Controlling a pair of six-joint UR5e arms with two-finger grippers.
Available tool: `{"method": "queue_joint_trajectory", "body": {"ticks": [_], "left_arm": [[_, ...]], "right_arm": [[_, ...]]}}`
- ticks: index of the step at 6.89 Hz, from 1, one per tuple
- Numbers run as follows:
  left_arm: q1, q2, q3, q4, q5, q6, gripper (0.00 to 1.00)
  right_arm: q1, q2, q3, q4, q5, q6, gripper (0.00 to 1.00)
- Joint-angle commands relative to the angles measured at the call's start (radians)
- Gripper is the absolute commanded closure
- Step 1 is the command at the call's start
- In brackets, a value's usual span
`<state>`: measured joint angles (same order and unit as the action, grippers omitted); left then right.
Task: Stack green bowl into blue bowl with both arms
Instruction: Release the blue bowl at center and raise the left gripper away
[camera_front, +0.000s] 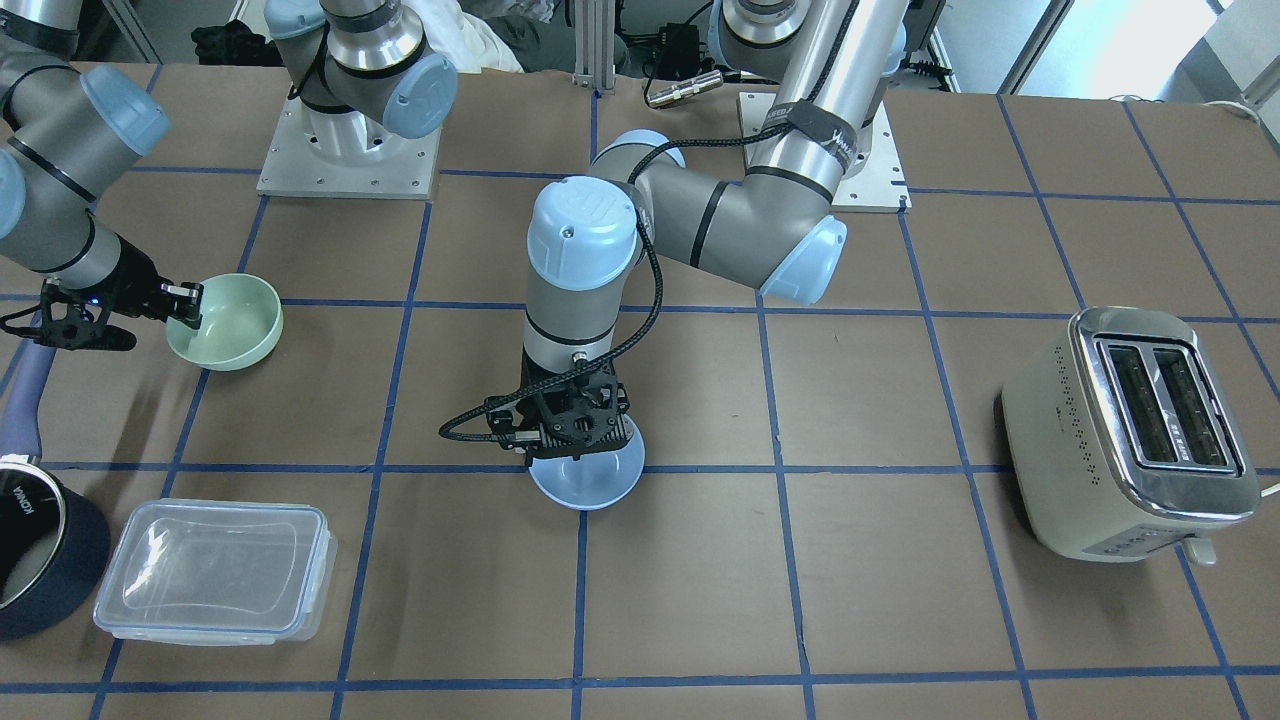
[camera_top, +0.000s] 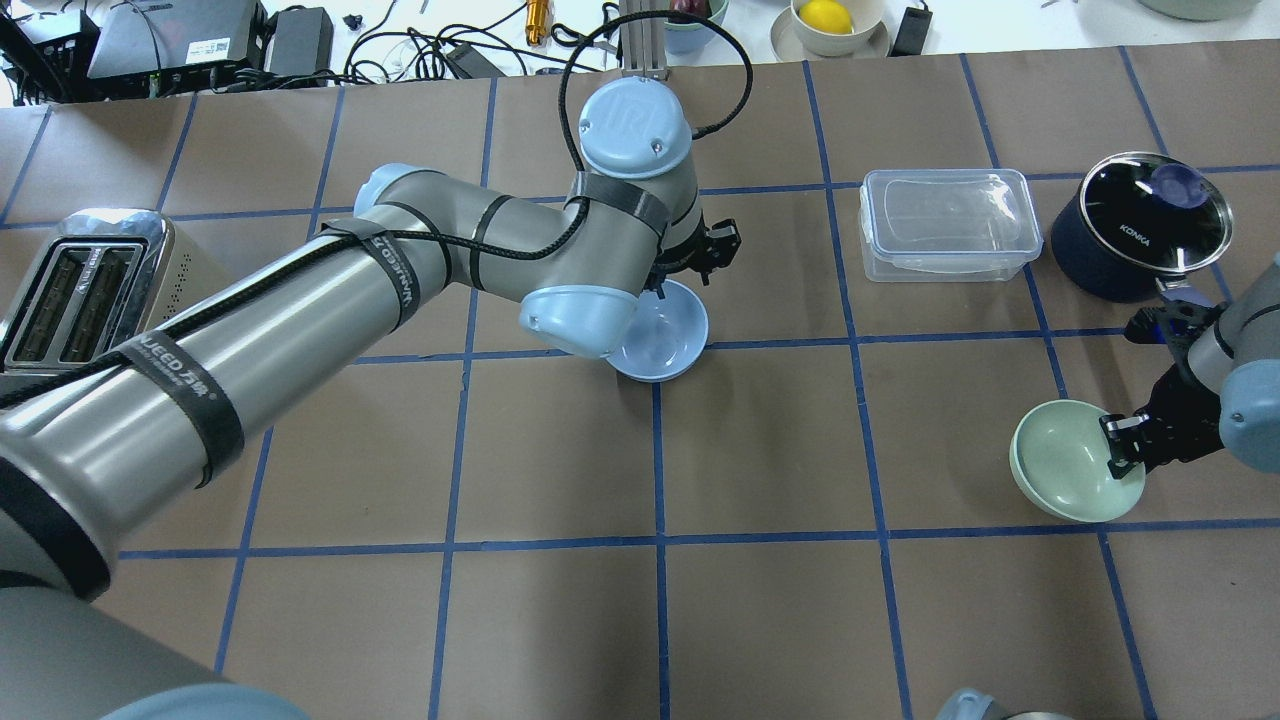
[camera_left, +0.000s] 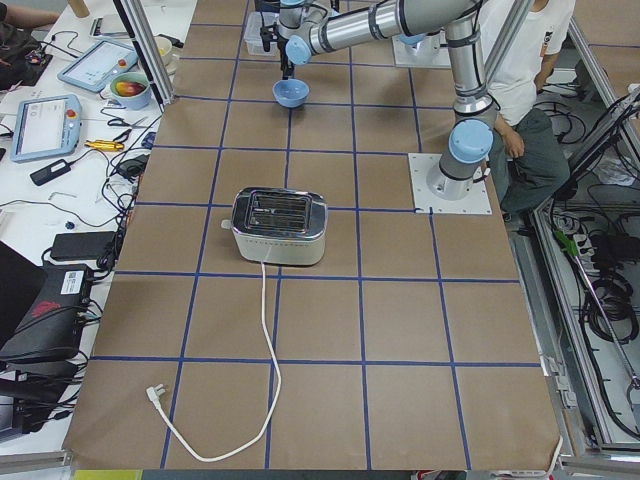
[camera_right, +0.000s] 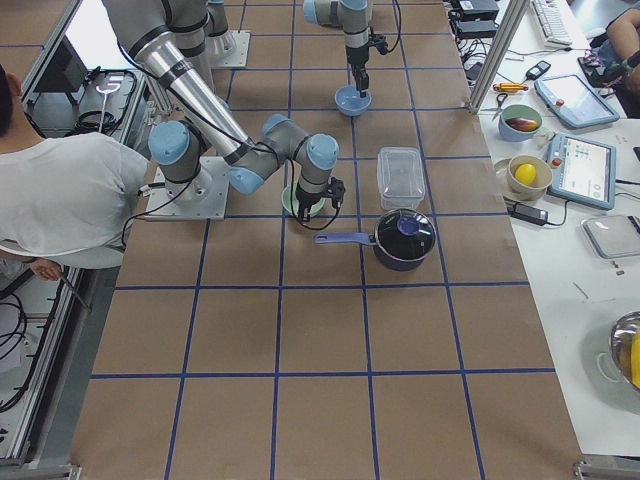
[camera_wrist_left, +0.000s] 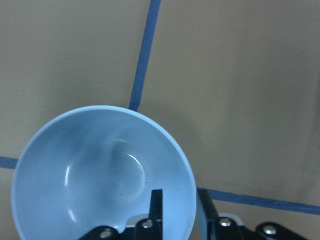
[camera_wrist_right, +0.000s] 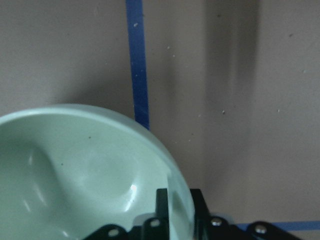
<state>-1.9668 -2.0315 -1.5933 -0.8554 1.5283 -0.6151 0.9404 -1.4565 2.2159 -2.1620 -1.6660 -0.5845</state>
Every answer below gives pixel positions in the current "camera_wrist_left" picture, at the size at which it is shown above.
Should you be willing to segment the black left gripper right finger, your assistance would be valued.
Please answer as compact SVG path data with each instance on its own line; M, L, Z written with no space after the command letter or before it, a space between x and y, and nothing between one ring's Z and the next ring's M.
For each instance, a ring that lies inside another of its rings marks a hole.
M210 194L203 188L196 190L196 217L203 240L243 240L243 221L231 213L218 213Z

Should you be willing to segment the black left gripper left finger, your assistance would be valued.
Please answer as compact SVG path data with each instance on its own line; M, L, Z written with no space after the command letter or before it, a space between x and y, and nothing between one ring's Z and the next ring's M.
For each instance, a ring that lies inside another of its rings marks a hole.
M151 191L148 217L137 222L134 228L135 240L163 239L163 190Z

